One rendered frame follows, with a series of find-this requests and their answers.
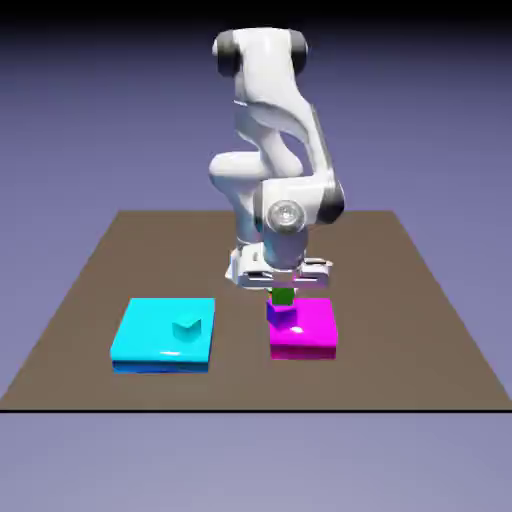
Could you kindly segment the small purple cube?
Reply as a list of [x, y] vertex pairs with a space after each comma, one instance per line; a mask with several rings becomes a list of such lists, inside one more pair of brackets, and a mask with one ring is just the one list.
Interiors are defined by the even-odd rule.
[[267, 321], [275, 328], [288, 328], [297, 324], [297, 307], [294, 304], [274, 304], [271, 300], [266, 303]]

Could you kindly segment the large magenta box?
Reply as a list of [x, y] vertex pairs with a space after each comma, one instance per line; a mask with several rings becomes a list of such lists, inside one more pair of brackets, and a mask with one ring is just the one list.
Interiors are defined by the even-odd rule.
[[331, 360], [336, 358], [338, 330], [328, 298], [296, 298], [297, 324], [275, 328], [268, 321], [274, 360]]

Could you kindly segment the small cyan cube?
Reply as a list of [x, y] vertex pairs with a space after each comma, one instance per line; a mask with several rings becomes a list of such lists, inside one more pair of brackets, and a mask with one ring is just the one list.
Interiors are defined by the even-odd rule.
[[193, 343], [201, 337], [202, 319], [197, 315], [180, 315], [172, 321], [173, 337], [180, 343]]

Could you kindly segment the large cyan box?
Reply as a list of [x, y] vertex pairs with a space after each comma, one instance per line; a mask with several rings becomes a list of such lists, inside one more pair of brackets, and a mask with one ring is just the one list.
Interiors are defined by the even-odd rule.
[[[172, 321], [180, 315], [202, 319], [201, 337], [180, 343]], [[206, 373], [215, 323], [213, 298], [132, 298], [110, 348], [117, 373]]]

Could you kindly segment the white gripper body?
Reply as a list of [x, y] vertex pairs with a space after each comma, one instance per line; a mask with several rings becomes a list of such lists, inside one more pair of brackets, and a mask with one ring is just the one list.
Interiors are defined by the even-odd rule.
[[237, 285], [246, 289], [325, 288], [329, 283], [332, 262], [319, 258], [306, 258], [299, 267], [282, 270], [264, 261], [239, 263]]

